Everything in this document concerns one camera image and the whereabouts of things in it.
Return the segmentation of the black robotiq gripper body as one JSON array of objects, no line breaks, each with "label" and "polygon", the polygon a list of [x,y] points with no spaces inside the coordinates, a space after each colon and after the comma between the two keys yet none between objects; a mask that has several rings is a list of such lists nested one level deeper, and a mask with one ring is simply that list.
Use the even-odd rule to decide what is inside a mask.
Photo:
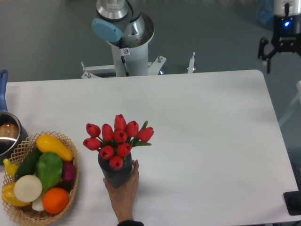
[{"label": "black robotiq gripper body", "polygon": [[301,55],[301,15],[274,16],[273,37],[275,52]]}]

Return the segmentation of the black sleeve forearm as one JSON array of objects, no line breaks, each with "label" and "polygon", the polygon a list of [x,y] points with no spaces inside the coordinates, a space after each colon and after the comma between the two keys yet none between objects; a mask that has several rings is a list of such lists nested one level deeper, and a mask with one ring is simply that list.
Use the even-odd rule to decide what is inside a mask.
[{"label": "black sleeve forearm", "polygon": [[140,221],[124,220],[124,221],[118,223],[117,226],[144,226],[144,224]]}]

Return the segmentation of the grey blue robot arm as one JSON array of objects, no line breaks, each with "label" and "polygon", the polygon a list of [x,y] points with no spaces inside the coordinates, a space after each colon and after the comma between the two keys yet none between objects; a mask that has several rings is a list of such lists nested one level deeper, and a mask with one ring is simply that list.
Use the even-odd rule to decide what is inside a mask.
[{"label": "grey blue robot arm", "polygon": [[[153,21],[140,10],[138,0],[99,0],[98,18],[92,29],[111,46],[113,69],[118,77],[158,75],[166,59],[158,56],[148,62],[148,44],[154,35]],[[299,0],[262,0],[258,21],[273,30],[269,40],[262,37],[258,58],[267,64],[276,53],[301,53],[301,2]]]}]

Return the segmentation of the bare human hand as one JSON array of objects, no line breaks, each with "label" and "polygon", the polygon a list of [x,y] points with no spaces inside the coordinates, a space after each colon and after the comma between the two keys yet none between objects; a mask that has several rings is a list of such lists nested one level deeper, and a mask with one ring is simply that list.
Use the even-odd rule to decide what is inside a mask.
[{"label": "bare human hand", "polygon": [[119,188],[114,188],[107,179],[103,179],[118,223],[134,220],[133,208],[139,184],[138,160],[132,160],[132,165],[134,168],[131,177]]}]

